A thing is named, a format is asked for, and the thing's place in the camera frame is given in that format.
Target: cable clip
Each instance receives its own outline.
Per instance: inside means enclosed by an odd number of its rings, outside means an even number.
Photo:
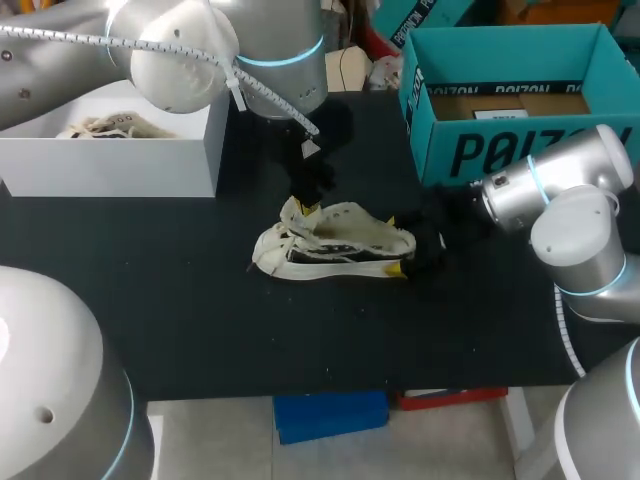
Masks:
[[[222,69],[227,77],[227,88],[231,90],[233,99],[236,101],[236,105],[238,106],[238,110],[244,112],[247,109],[247,106],[244,103],[244,98],[240,91],[240,81],[238,80],[238,77],[236,77],[235,73],[233,73],[233,68],[231,68],[231,64],[226,58],[221,59],[220,63],[222,64]]]

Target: cardboard box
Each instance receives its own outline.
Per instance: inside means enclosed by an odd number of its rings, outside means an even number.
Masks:
[[[16,197],[214,197],[229,96],[189,115],[164,112],[128,81],[0,131],[0,178]],[[171,139],[57,139],[87,117],[135,111]]]
[[[402,49],[418,27],[454,27],[473,0],[384,0],[373,14],[373,28]]]
[[[602,23],[617,17],[619,0],[500,0],[500,25]]]
[[[414,30],[404,57],[424,185],[477,180],[601,123],[640,159],[640,78],[603,25]]]

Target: blue led ring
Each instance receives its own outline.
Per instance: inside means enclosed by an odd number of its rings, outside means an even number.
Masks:
[[[636,420],[638,420],[638,425],[640,425],[640,403],[638,403],[638,395],[633,386],[633,376],[631,375],[631,360],[633,358],[633,351],[638,345],[638,340],[640,338],[636,338],[636,341],[633,342],[631,348],[629,349],[629,354],[627,355],[627,362],[625,365],[625,377],[627,382],[627,393],[629,394],[629,401],[631,402],[631,406],[633,407],[633,413],[635,413]]]
[[[122,446],[120,447],[120,451],[118,452],[118,455],[116,455],[115,460],[107,470],[107,473],[105,473],[104,476],[102,477],[102,480],[107,480],[109,477],[111,477],[116,467],[118,466],[118,463],[120,463],[120,460],[122,460],[122,457],[124,456],[124,452],[127,449],[127,444],[129,443],[129,438],[131,437],[131,431],[133,430],[133,418],[135,413],[135,405],[133,400],[133,388],[131,387],[131,382],[129,381],[129,377],[127,376],[126,373],[124,374],[124,378],[127,380],[127,385],[129,386],[129,397],[131,398],[131,414],[129,415],[129,427],[127,428],[127,433],[124,436],[124,441],[122,442]]]
[[[557,285],[556,285],[556,287],[558,287],[558,290],[560,290],[562,293],[566,293],[567,295],[572,295],[574,297],[591,297],[591,296],[594,296],[594,295],[600,295],[601,293],[604,293],[607,290],[609,290],[611,287],[613,287],[613,285],[618,280],[620,280],[620,277],[622,277],[622,274],[624,273],[626,268],[627,268],[627,257],[625,255],[624,263],[622,264],[622,269],[620,270],[620,273],[618,274],[618,276],[616,278],[614,278],[613,281],[611,283],[609,283],[608,285],[606,285],[606,286],[604,286],[602,288],[599,288],[598,290],[594,290],[593,292],[586,292],[586,293],[567,292],[566,290],[561,289]]]
[[[536,165],[533,163],[533,157],[531,155],[527,156],[527,163],[529,164],[529,171],[531,172],[531,177],[538,187],[538,191],[540,195],[542,195],[542,200],[546,205],[549,205],[549,197],[547,196],[547,192],[544,191],[544,187],[542,186],[542,182],[540,181],[540,177],[538,176],[538,171],[536,170]]]
[[[285,65],[292,65],[304,60],[305,58],[310,57],[311,55],[316,53],[316,51],[322,46],[323,42],[324,37],[320,37],[318,43],[316,43],[316,45],[311,50],[307,50],[300,55],[288,58],[286,60],[252,60],[250,58],[243,57],[242,55],[238,55],[238,60],[241,60],[244,63],[248,63],[249,65],[255,65],[256,67],[284,67]]]

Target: teal shoebox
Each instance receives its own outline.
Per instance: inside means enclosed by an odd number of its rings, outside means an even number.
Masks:
[[[423,185],[477,180],[601,123],[640,159],[640,78],[602,25],[413,30],[404,57]]]
[[[373,28],[396,47],[418,27],[453,27],[473,0],[384,0],[373,15]]]

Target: white box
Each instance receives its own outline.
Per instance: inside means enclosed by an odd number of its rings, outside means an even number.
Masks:
[[[14,197],[214,197],[229,95],[189,115],[164,112],[128,81],[0,132],[0,178]],[[178,139],[56,139],[86,117],[135,111]]]

